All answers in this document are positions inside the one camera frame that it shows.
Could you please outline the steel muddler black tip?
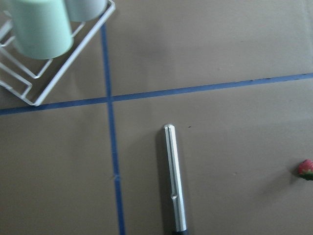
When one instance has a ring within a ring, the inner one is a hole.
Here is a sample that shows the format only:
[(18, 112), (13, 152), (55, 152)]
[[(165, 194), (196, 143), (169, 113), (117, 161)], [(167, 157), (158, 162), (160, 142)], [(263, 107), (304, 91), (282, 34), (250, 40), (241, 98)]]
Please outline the steel muddler black tip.
[(179, 153), (177, 147), (176, 129), (173, 124), (164, 125), (165, 141), (171, 182), (171, 199), (174, 209), (175, 230), (173, 235), (188, 235), (185, 204), (179, 167)]

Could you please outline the metal cup rack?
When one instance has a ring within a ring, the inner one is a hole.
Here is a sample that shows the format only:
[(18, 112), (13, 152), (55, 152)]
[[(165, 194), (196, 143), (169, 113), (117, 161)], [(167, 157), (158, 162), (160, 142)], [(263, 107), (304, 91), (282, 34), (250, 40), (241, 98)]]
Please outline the metal cup rack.
[(39, 106), (76, 60), (86, 45), (116, 10), (109, 0), (104, 12), (94, 20), (71, 22), (74, 44), (62, 56), (34, 60), (19, 54), (13, 47), (13, 24), (9, 12), (0, 14), (0, 89), (7, 90), (30, 106)]

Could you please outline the grey-white cup upper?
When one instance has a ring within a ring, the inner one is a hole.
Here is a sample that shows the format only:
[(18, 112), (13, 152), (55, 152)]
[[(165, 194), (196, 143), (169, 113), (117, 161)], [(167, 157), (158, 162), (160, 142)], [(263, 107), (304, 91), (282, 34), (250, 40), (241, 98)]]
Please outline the grey-white cup upper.
[(68, 17), (73, 22), (86, 22), (100, 16), (107, 8), (107, 0), (66, 0)]

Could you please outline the red strawberry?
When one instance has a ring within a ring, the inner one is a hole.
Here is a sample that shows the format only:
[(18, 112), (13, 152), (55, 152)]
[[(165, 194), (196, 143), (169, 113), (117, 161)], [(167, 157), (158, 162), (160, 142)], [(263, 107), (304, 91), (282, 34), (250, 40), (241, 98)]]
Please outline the red strawberry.
[(313, 161), (312, 160), (305, 160), (298, 166), (298, 175), (299, 177), (307, 180), (313, 180)]

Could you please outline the green cup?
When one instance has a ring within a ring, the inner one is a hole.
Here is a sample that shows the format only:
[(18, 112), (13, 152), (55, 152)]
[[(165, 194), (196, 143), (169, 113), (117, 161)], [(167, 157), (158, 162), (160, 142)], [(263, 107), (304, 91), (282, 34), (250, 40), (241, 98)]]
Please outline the green cup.
[(73, 45), (70, 21), (63, 0), (8, 0), (14, 46), (33, 59), (52, 59)]

